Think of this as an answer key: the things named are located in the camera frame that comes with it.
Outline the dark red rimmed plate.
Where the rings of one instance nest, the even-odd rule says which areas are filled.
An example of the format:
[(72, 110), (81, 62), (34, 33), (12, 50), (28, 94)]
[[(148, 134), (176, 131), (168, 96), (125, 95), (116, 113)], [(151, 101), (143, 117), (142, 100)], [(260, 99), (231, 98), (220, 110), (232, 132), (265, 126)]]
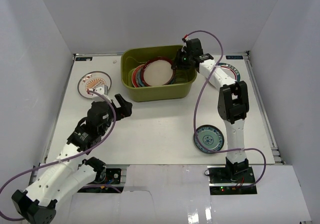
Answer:
[(172, 67), (172, 60), (166, 57), (156, 57), (144, 64), (145, 80), (152, 86), (163, 86), (169, 84), (175, 76)]

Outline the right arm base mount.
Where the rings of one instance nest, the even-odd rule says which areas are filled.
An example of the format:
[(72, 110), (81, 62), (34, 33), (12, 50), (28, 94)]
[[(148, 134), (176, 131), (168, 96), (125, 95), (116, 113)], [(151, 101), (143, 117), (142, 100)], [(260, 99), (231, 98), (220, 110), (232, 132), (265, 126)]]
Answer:
[(257, 194), (256, 179), (253, 169), (242, 172), (235, 177), (227, 173), (225, 167), (209, 167), (204, 171), (208, 177), (210, 195), (251, 195)]

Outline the orange sunburst plate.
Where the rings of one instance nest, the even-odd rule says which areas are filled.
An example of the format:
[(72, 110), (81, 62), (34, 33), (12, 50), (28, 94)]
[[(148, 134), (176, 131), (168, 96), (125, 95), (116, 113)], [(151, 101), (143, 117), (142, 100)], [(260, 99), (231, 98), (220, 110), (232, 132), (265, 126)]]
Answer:
[(106, 91), (109, 92), (112, 87), (111, 77), (102, 71), (93, 71), (82, 76), (77, 84), (78, 93), (86, 98), (91, 99), (93, 96), (87, 93), (88, 89), (95, 90), (97, 87), (106, 85)]

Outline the grey deer plate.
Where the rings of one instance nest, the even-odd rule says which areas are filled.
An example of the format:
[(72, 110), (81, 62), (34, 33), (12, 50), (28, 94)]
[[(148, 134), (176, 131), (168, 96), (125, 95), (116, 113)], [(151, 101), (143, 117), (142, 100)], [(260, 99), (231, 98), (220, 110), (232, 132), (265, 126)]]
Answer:
[(141, 81), (141, 77), (140, 77), (141, 69), (142, 69), (142, 67), (140, 67), (140, 68), (137, 70), (135, 79), (136, 79), (136, 83), (137, 83), (137, 85), (138, 85), (139, 87), (144, 87), (144, 84), (143, 84), (143, 82)]

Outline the teal scalloped plate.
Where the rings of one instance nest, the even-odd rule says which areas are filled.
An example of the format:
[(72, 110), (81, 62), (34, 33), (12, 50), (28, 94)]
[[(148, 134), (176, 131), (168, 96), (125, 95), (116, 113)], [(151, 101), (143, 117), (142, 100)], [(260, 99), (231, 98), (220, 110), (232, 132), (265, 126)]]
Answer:
[(140, 73), (141, 81), (143, 82), (143, 84), (144, 84), (145, 87), (149, 87), (150, 85), (146, 82), (145, 77), (144, 77), (144, 74), (145, 74), (145, 70), (146, 70), (146, 69), (145, 69), (144, 65), (140, 65), (139, 67), (142, 67), (141, 73)]

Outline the red and teal plate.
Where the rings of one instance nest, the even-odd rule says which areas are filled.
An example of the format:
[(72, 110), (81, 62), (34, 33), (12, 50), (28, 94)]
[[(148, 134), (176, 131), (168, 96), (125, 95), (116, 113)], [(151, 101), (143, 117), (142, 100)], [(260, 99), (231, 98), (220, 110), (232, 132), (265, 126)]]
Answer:
[(140, 84), (139, 84), (139, 81), (138, 81), (138, 78), (137, 78), (137, 72), (139, 71), (138, 68), (135, 68), (132, 75), (131, 75), (131, 81), (132, 81), (132, 84), (135, 88), (139, 88), (141, 87)]

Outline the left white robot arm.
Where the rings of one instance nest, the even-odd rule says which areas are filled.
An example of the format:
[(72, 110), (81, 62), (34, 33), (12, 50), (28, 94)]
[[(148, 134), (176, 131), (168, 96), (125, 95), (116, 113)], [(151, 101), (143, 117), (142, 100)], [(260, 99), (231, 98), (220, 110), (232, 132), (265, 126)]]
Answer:
[(78, 122), (54, 164), (44, 165), (44, 172), (34, 183), (12, 195), (17, 212), (29, 223), (51, 223), (64, 201), (87, 184), (104, 181), (107, 165), (87, 156), (105, 141), (116, 121), (131, 116), (133, 105), (121, 94), (115, 95), (119, 107), (106, 95), (97, 92), (94, 95), (102, 100), (91, 103), (86, 117)]

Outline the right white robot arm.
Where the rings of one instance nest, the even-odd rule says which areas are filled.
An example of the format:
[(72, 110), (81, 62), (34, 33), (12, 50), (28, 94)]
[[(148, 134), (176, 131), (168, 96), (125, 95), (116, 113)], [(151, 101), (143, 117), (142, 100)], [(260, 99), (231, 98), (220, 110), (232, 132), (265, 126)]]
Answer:
[(219, 90), (217, 111), (227, 133), (226, 178), (231, 183), (238, 183), (249, 169), (244, 149), (244, 124), (249, 111), (247, 84), (229, 76), (222, 69), (220, 60), (215, 61), (211, 54), (205, 54), (198, 38), (185, 36), (182, 41), (185, 45), (177, 51), (172, 68), (195, 69)]

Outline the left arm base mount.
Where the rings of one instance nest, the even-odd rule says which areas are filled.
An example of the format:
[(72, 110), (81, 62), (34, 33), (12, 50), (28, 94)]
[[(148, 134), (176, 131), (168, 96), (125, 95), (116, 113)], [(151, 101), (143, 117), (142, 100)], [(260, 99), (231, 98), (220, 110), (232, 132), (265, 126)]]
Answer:
[(125, 180), (120, 168), (107, 168), (98, 181), (91, 182), (79, 193), (122, 193)]

